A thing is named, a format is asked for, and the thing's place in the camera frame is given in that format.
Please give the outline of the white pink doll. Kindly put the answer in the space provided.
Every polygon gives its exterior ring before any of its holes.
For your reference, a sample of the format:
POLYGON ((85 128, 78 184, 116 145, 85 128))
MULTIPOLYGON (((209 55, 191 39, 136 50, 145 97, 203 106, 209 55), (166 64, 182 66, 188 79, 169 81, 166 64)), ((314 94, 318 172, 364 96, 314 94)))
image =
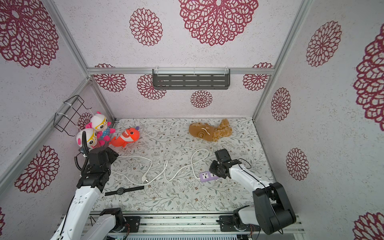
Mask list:
POLYGON ((112 128, 112 123, 108 121, 107 117, 100 112, 97 112, 86 125, 86 129, 93 129, 98 136, 99 140, 109 142, 110 135, 115 133, 116 130, 112 128))
POLYGON ((98 133, 94 129, 83 129, 76 136, 76 142, 79 147, 83 146, 83 133, 86 134, 86 142, 88 149, 92 150, 95 148, 102 147, 105 144, 104 140, 98 140, 98 133))

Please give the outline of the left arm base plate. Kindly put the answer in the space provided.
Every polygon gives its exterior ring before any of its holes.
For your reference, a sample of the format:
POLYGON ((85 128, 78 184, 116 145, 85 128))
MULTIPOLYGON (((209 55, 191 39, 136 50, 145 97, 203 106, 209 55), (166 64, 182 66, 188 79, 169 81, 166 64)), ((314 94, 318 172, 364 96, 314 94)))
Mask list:
POLYGON ((141 223, 141 217, 139 216, 125 216, 124 220, 122 218, 117 218, 116 225, 109 231, 109 234, 112 233, 138 233, 141 223))

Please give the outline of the dark grey wall shelf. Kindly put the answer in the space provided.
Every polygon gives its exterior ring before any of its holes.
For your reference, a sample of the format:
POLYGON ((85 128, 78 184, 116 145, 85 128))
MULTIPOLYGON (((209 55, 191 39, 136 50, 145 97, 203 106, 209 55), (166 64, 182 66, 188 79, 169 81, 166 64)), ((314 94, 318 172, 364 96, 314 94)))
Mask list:
POLYGON ((152 81, 155 90, 227 90, 231 71, 153 69, 152 81))

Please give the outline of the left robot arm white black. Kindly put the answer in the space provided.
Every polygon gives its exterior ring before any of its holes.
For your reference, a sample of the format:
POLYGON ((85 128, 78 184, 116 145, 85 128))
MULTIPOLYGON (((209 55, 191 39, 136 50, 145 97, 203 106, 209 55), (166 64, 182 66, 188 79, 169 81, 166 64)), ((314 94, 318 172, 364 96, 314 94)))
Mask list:
POLYGON ((120 208, 103 210, 91 229, 83 235, 83 229, 96 200, 109 181, 111 165, 119 154, 109 147, 86 151, 77 190, 53 240, 103 240, 111 231, 120 231, 126 221, 120 208))

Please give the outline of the upper white pink doll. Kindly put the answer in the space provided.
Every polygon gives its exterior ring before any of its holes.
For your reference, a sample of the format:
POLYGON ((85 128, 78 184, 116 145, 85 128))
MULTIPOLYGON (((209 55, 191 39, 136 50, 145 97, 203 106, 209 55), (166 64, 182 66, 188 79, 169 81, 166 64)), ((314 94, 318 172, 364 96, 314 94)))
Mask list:
POLYGON ((97 112, 86 125, 86 129, 93 129, 98 136, 99 140, 109 142, 110 135, 115 133, 116 130, 112 128, 112 123, 108 121, 107 117, 100 112, 97 112))

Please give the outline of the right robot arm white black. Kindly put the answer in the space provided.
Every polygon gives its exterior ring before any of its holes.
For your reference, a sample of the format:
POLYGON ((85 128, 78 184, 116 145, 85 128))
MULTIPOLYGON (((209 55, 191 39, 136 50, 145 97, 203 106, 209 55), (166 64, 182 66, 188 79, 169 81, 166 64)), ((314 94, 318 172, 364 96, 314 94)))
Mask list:
POLYGON ((216 159, 210 172, 220 178, 230 178, 253 195, 253 206, 233 211, 228 220, 218 220, 226 229, 263 231, 267 235, 284 233, 284 228, 296 223, 297 218, 282 184, 270 183, 257 177, 242 161, 231 159, 226 149, 215 152, 216 159))

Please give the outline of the lower white pink doll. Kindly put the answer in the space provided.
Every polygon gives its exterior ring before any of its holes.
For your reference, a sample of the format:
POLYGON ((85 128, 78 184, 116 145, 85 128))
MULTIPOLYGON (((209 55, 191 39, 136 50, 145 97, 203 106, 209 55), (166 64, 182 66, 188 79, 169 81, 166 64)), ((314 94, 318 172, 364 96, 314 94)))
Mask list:
POLYGON ((98 140, 98 133, 94 129, 83 129, 76 136, 76 142, 79 147, 83 146, 83 133, 86 134, 86 142, 88 149, 92 150, 95 148, 102 147, 105 144, 104 140, 98 140))

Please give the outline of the orange clownfish plush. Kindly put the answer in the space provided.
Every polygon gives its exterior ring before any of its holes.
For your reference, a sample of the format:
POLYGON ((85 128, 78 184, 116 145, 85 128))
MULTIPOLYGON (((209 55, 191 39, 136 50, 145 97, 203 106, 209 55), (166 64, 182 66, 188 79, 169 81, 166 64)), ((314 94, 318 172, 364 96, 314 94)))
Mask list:
POLYGON ((140 138, 140 127, 128 128, 118 137, 114 137, 109 145, 125 148, 128 144, 135 143, 140 138))

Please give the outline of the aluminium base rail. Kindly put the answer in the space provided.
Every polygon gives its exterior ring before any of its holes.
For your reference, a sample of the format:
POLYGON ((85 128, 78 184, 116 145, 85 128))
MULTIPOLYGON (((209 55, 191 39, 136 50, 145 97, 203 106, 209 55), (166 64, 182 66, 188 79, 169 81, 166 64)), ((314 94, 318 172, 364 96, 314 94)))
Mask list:
MULTIPOLYGON (((138 233, 107 234, 103 240, 304 240, 305 231, 301 220, 284 228, 284 233, 271 235, 263 231, 222 232, 216 222, 219 216, 232 213, 187 213, 187 214, 139 214, 125 213, 126 216, 139 216, 141 223, 138 233)), ((92 212, 83 229, 85 235, 99 218, 92 212)))

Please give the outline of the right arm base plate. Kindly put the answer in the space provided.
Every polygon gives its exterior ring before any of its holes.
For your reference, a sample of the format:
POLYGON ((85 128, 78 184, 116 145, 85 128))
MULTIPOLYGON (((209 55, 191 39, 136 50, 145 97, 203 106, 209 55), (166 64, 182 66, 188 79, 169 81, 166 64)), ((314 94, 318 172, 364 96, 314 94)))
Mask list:
POLYGON ((222 232, 258 232, 260 226, 252 224, 244 224, 239 217, 235 215, 222 215, 216 222, 220 225, 222 232))

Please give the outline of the black wrist watch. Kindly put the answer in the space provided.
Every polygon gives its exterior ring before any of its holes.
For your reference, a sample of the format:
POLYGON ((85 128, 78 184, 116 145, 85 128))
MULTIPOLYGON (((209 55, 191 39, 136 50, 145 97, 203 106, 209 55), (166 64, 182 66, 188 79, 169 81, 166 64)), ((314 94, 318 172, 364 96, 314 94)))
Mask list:
POLYGON ((125 193, 140 191, 140 190, 143 190, 143 189, 144 189, 144 186, 133 187, 133 188, 119 188, 119 189, 117 189, 115 191, 106 192, 105 196, 123 195, 125 193))

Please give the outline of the brown plush toy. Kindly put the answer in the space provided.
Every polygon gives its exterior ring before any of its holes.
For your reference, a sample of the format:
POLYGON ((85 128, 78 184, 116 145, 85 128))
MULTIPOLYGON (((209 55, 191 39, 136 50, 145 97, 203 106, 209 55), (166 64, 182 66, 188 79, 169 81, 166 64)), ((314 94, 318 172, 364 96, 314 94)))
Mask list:
POLYGON ((192 123, 189 126, 189 133, 195 137, 208 142, 217 142, 221 138, 230 137, 233 130, 228 119, 223 119, 219 126, 214 127, 209 124, 192 123))

